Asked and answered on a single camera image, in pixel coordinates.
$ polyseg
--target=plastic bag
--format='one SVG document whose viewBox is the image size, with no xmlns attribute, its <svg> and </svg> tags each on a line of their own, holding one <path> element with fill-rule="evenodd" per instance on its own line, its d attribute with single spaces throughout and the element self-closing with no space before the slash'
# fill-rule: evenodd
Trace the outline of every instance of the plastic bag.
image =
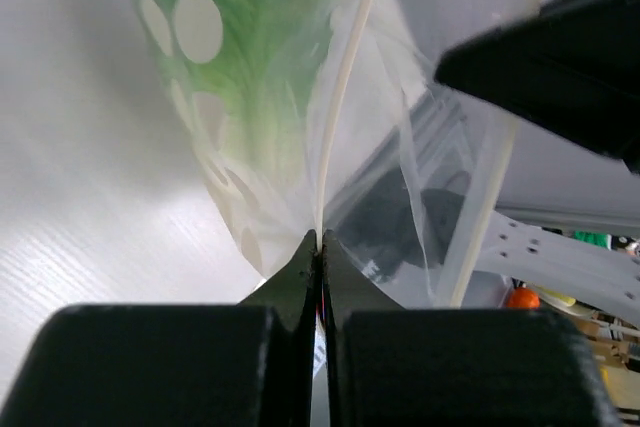
<svg viewBox="0 0 640 427">
<path fill-rule="evenodd" d="M 134 3 L 209 193 L 262 275 L 332 228 L 390 295 L 411 274 L 405 305 L 446 303 L 434 286 L 460 269 L 445 258 L 501 121 L 431 76 L 447 47 L 538 0 Z"/>
</svg>

